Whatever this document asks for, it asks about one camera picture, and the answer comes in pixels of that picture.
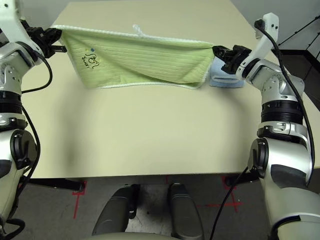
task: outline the green towel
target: green towel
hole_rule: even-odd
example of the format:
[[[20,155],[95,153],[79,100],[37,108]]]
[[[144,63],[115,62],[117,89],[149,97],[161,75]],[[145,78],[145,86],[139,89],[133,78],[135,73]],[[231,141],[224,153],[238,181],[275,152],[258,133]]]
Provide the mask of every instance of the green towel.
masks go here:
[[[55,25],[61,43],[89,89],[133,85],[201,86],[213,61],[213,44]]]

